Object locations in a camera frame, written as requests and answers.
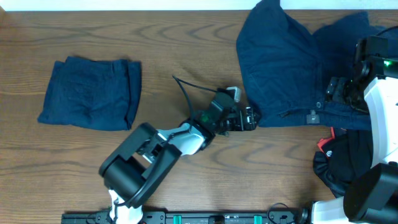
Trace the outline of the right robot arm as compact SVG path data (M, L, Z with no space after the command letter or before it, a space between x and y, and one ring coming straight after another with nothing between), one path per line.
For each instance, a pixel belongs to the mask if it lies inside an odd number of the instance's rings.
M369 113L372 165L345 196L313 203L308 223L397 223L397 60L377 34L357 43L353 65L354 77L333 77L326 97Z

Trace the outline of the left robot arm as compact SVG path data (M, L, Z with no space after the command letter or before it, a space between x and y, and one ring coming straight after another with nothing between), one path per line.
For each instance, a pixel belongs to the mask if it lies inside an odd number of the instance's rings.
M139 223L142 206L183 156L208 147L216 135L253 131L261 118L227 91L218 91L205 110L192 111L174 129L140 124L99 167L111 196L111 223Z

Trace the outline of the navy blue denim shorts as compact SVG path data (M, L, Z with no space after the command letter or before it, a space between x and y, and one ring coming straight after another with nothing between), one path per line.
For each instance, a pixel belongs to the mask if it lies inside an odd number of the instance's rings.
M370 130L368 114L326 99L333 77L352 78L359 40L381 33L389 56L397 56L397 31L369 23L367 12L348 15L310 33L281 8L261 1L241 29L236 51L249 102L261 115L260 127L317 124Z

